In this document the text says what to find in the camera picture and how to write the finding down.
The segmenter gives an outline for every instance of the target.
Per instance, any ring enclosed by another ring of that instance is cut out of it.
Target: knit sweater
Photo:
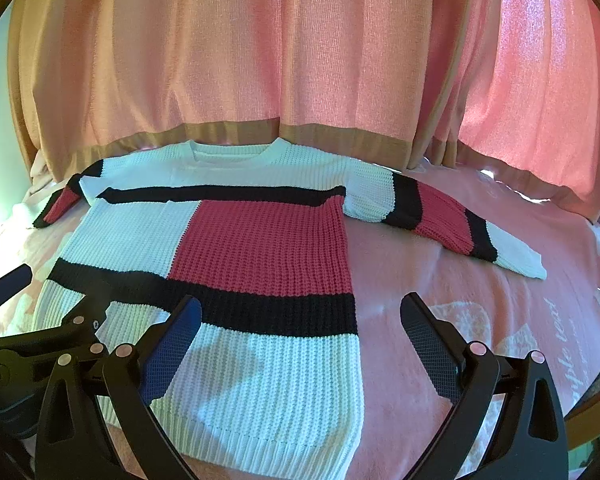
[[[360,441],[343,215],[546,276],[539,254],[442,192],[283,139],[189,141],[98,161],[34,225],[52,224],[83,197],[91,208],[43,285],[34,327],[58,325],[106,280],[113,301],[98,336],[112,349],[192,294],[202,326],[152,410],[180,452],[278,478],[342,479]]]

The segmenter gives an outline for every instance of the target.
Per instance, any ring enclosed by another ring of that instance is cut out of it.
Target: pink blanket
[[[548,277],[524,278],[397,228],[346,219],[365,391],[365,425],[347,474],[351,480],[401,480],[450,407],[436,395],[400,325],[400,300],[408,292],[417,291],[467,340],[482,340],[504,355],[544,352],[564,413],[600,371],[600,226],[550,202],[532,203],[469,168],[425,163],[409,174],[524,240],[542,254]],[[0,273],[22,261],[34,269],[31,286],[0,307],[0,335],[29,328],[58,247],[85,211],[82,204],[47,229],[8,226],[0,236]],[[479,462],[500,405],[492,404],[464,472]],[[125,464],[140,474],[121,432],[112,434]],[[256,478],[189,463],[205,480]]]

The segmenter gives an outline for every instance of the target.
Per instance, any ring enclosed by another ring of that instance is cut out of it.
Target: silver screw
[[[538,350],[534,350],[533,352],[531,352],[531,359],[539,365],[541,365],[545,361],[544,354]]]
[[[71,362],[71,354],[62,354],[58,358],[58,364],[60,366],[67,366]]]
[[[120,345],[116,348],[116,355],[118,357],[129,357],[133,349],[131,345]]]
[[[475,355],[485,355],[487,353],[487,347],[479,341],[474,341],[469,345],[469,350]]]

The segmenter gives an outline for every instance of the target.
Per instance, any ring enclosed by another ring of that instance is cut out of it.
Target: sweater sleeve
[[[84,176],[99,178],[102,176],[104,161],[98,160],[91,164],[82,173],[76,173],[66,183],[63,189],[57,190],[49,197],[45,208],[33,221],[33,227],[40,229],[56,222],[64,213],[69,211],[75,203],[84,198],[80,180]]]
[[[541,255],[449,195],[400,173],[350,159],[344,213],[384,222],[531,278],[546,278]]]

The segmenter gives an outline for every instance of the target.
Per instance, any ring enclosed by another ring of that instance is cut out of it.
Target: bed
[[[600,226],[551,202],[532,202],[488,174],[423,162],[410,176],[453,196],[542,254],[547,280],[530,280],[390,226],[347,219],[346,229],[360,330],[365,423],[347,478],[401,479],[450,409],[437,396],[401,329],[401,298],[417,291],[435,316],[465,339],[485,341],[498,354],[547,357],[564,413],[600,371]],[[0,274],[21,262],[31,285],[0,307],[0,335],[32,327],[42,282],[88,206],[81,202],[56,224],[26,228],[19,216],[0,234]],[[486,448],[501,403],[495,399],[464,464],[474,469]],[[167,411],[154,402],[158,418]],[[407,421],[417,420],[418,431]],[[110,427],[125,465],[140,474],[123,434]],[[193,459],[202,478],[255,478]]]

